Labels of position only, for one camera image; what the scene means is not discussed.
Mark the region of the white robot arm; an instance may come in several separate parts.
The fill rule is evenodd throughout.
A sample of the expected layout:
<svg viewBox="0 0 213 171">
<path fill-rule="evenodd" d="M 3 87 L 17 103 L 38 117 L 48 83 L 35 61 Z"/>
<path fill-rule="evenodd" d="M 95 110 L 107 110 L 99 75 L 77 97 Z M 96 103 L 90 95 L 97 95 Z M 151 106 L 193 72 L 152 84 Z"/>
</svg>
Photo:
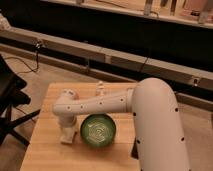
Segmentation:
<svg viewBox="0 0 213 171">
<path fill-rule="evenodd" d="M 191 171 L 186 140 L 172 88 L 147 78 L 132 88 L 77 100 L 63 91 L 53 113 L 70 118 L 82 114 L 131 113 L 141 171 Z"/>
</svg>

